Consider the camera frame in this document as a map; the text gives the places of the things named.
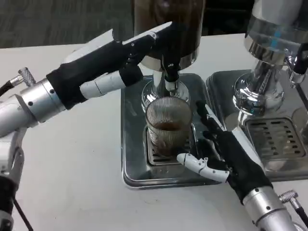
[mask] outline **silver metal cylinder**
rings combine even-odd
[[[65,110],[47,79],[20,92],[29,110],[40,123]]]
[[[291,216],[271,187],[252,190],[243,204],[259,229],[266,231],[296,231]]]
[[[14,220],[10,214],[0,211],[0,230],[10,231],[13,229]]]
[[[0,103],[0,137],[6,136],[17,128],[34,127],[36,119],[19,95],[11,96]]]
[[[198,54],[199,47],[197,47],[196,50],[194,50],[192,53],[182,57],[180,59],[180,69],[183,70],[192,65],[196,61]],[[151,56],[145,56],[141,63],[152,70],[162,71],[160,59],[155,59]]]

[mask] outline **chrome dispenser base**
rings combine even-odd
[[[241,125],[254,144],[267,176],[272,181],[308,179],[308,114],[286,73],[280,84],[284,100],[277,110],[263,116],[239,113],[234,106],[234,84],[250,70],[216,72],[206,81],[207,103],[223,125],[231,130]],[[308,80],[301,84],[308,92]]]
[[[122,175],[124,182],[132,188],[162,188],[189,185],[217,184],[186,169],[176,159],[161,158],[153,152],[148,140],[145,114],[141,94],[152,76],[121,91],[121,147]],[[180,75],[180,81],[188,88],[193,110],[192,132],[185,149],[197,157],[201,153],[196,142],[203,138],[204,126],[196,112],[195,102],[205,100],[205,84],[195,74]]]
[[[186,101],[188,104],[190,104],[190,97],[189,97],[189,91],[188,88],[183,84],[181,81],[179,81],[178,88],[176,91],[176,94],[173,95],[175,97],[179,97]],[[158,96],[153,93],[152,91],[152,81],[148,82],[142,91],[141,94],[141,103],[142,103],[142,109],[145,112],[145,109],[147,106],[154,100],[156,100]]]

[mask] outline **robotic arm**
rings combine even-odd
[[[226,131],[205,102],[197,103],[198,114],[208,131],[204,137],[215,144],[215,149],[224,161],[215,156],[196,159],[191,154],[181,153],[177,160],[203,177],[219,182],[228,182],[244,205],[253,224],[262,231],[303,231],[293,223],[283,203],[290,202],[308,226],[308,218],[295,199],[297,193],[289,191],[278,196],[252,144],[239,128]]]
[[[168,46],[177,34],[177,26],[165,23],[123,42],[110,39],[111,33],[98,36],[70,54],[38,83],[24,68],[0,88],[3,94],[22,82],[28,86],[0,104],[0,231],[12,230],[13,204],[19,208],[15,194],[24,164],[21,144],[26,129],[87,99],[142,80],[137,65],[152,49]]]

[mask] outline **coffee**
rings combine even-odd
[[[183,126],[180,123],[166,122],[155,124],[154,127],[164,131],[178,131]]]
[[[134,33],[138,35],[166,22],[183,25],[174,46],[180,58],[195,51],[200,44],[205,0],[134,0]],[[162,51],[148,54],[162,58]]]
[[[164,123],[157,123],[154,125],[155,128],[163,131],[181,131],[183,130],[183,124],[180,122],[164,122]],[[160,137],[157,137],[155,145],[153,145],[153,148],[155,150],[155,153],[157,153],[160,156],[163,157],[170,157],[170,156],[176,156],[178,154],[178,150],[184,145],[184,142],[178,145],[171,144],[169,142],[166,142],[163,139],[160,139]]]

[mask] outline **gray floor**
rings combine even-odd
[[[132,36],[130,0],[0,0],[0,48],[84,43],[113,28]]]

